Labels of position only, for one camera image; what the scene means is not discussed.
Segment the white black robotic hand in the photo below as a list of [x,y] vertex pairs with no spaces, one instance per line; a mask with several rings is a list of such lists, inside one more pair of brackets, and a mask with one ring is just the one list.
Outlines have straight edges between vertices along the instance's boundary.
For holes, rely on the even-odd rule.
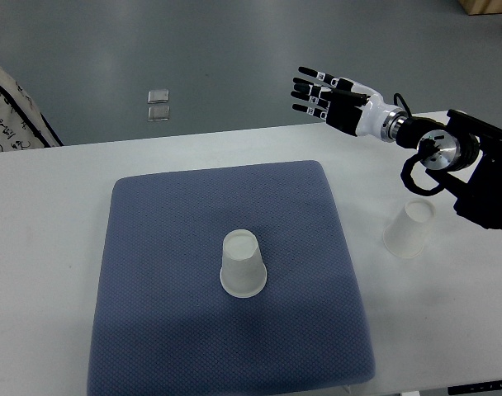
[[298,100],[293,110],[355,137],[371,135],[384,142],[395,140],[392,128],[407,115],[403,108],[386,103],[379,92],[348,78],[303,66],[298,72],[304,77],[293,78],[291,96]]

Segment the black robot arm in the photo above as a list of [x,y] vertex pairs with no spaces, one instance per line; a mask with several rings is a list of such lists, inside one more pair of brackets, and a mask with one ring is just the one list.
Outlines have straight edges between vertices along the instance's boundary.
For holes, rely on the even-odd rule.
[[419,196],[448,191],[457,215],[484,229],[502,230],[502,129],[462,111],[448,122],[401,117],[390,136],[415,154],[402,167],[404,186]]

